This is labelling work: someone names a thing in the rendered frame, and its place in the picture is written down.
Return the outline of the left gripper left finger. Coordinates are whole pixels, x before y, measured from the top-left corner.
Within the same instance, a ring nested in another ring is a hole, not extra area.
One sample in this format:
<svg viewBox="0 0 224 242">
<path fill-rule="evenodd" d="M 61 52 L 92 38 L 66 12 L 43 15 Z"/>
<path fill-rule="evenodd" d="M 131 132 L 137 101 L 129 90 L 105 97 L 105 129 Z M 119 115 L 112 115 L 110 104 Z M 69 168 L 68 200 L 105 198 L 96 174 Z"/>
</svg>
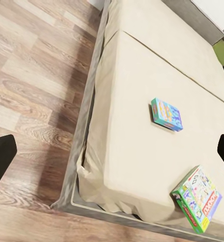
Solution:
<svg viewBox="0 0 224 242">
<path fill-rule="evenodd" d="M 15 138 L 12 134 L 0 137 L 0 180 L 17 154 Z"/>
</svg>

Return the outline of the board game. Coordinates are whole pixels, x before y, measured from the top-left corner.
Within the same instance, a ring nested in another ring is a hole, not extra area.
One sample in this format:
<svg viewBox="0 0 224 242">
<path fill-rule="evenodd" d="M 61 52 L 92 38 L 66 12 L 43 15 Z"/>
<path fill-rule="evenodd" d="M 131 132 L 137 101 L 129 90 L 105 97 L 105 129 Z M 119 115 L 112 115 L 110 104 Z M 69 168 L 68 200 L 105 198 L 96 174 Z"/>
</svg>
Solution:
<svg viewBox="0 0 224 242">
<path fill-rule="evenodd" d="M 153 118 L 155 123 L 159 123 L 176 132 L 183 130 L 179 109 L 155 98 L 151 101 Z"/>
<path fill-rule="evenodd" d="M 201 164 L 191 170 L 172 194 L 195 232 L 205 233 L 222 196 Z"/>
</svg>

